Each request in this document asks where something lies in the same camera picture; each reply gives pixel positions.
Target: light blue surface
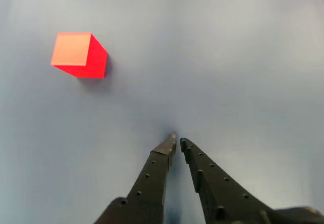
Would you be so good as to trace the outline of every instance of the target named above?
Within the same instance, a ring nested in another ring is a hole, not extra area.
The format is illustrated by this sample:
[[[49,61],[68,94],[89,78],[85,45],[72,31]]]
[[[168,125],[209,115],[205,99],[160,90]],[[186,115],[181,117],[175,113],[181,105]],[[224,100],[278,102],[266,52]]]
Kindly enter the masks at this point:
[[[324,210],[324,0],[0,0],[0,223],[91,224],[171,132],[273,208]],[[50,66],[89,31],[104,80]],[[165,223],[204,223],[178,152]]]

